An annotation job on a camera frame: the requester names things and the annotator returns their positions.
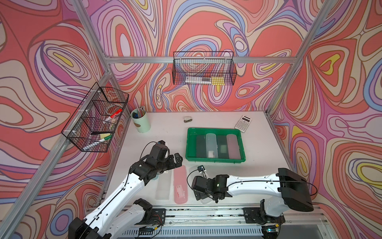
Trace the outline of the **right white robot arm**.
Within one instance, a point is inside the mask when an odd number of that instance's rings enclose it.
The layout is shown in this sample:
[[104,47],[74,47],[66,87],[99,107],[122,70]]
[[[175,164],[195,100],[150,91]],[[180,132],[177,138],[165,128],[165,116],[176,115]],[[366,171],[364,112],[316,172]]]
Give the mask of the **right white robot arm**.
[[195,176],[189,187],[196,200],[211,199],[218,203],[225,198],[240,195],[268,195],[255,208],[244,208],[243,213],[248,224],[283,224],[284,212],[312,212],[312,184],[287,168],[279,168],[277,173],[240,177],[227,174],[208,178],[205,168],[199,166],[199,175]]

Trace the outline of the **white translucent pencil case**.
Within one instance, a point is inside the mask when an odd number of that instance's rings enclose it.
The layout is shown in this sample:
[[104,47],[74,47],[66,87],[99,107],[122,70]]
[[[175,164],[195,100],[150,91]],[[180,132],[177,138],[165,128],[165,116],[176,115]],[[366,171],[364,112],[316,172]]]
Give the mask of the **white translucent pencil case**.
[[198,192],[196,192],[194,189],[192,189],[192,182],[196,176],[201,176],[204,179],[208,178],[207,171],[203,165],[197,166],[195,169],[193,169],[192,171],[189,172],[189,174],[187,176],[187,184],[188,184],[189,188],[193,191],[193,194],[194,194],[195,199],[197,201],[201,202],[204,205],[211,203],[212,198],[210,196],[206,196],[206,195],[199,196]]

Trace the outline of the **pink pencil case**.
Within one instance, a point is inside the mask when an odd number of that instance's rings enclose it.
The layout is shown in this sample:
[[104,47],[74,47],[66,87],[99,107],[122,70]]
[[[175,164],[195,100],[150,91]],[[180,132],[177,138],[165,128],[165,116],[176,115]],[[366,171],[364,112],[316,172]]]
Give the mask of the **pink pencil case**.
[[174,171],[174,202],[176,204],[186,204],[188,201],[187,170],[181,166]]

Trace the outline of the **frosted white pencil case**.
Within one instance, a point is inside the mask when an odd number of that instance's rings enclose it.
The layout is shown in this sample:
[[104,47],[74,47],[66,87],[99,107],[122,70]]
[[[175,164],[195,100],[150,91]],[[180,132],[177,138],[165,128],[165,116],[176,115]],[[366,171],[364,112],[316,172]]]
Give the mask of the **frosted white pencil case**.
[[206,134],[206,150],[208,158],[218,158],[217,138],[213,133]]

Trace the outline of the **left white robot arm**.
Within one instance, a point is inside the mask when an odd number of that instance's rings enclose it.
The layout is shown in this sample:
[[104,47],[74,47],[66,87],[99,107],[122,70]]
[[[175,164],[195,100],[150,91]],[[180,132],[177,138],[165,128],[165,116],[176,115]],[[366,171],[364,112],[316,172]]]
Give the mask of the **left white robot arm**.
[[116,239],[123,231],[148,221],[152,205],[136,200],[125,212],[123,208],[158,174],[181,167],[183,158],[171,154],[164,141],[156,142],[148,155],[133,163],[120,185],[98,207],[83,219],[75,218],[69,225],[70,239]]

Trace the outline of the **green plastic storage tray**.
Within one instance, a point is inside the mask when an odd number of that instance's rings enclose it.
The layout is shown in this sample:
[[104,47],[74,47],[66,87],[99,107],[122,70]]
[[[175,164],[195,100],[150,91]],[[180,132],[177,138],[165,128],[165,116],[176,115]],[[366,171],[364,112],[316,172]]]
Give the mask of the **green plastic storage tray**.
[[[213,133],[216,136],[234,134],[237,136],[241,159],[222,159],[222,158],[198,158],[196,157],[196,135],[204,135],[206,138],[207,133]],[[243,146],[243,141],[241,137],[241,132],[237,129],[231,128],[200,128],[200,127],[190,127],[187,133],[187,147],[186,147],[186,159],[195,162],[213,162],[213,163],[231,163],[238,164],[246,161],[245,150]]]

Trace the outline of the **dark green translucent pencil case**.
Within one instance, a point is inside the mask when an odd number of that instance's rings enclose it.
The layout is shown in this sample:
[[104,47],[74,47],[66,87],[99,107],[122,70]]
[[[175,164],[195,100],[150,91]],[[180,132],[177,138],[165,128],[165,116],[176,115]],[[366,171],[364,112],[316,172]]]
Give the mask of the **dark green translucent pencil case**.
[[229,159],[227,138],[225,135],[218,135],[217,139],[217,149],[218,158]]

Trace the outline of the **grey-pink translucent pencil case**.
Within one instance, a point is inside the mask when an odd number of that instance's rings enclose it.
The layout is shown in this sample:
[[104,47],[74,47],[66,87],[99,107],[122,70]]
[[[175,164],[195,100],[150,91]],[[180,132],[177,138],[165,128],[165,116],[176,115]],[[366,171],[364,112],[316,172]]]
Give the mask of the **grey-pink translucent pencil case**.
[[241,154],[240,154],[240,147],[239,147],[237,136],[234,134],[228,134],[226,136],[226,140],[227,140],[229,158],[240,160]]

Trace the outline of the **clear frosted pencil case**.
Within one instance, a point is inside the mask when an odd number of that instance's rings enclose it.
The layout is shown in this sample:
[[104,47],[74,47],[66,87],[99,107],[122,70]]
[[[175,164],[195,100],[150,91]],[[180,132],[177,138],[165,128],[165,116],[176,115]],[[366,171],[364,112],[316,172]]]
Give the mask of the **clear frosted pencil case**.
[[172,180],[172,172],[165,171],[158,177],[158,184],[155,199],[159,201],[168,201],[170,199],[170,187]]

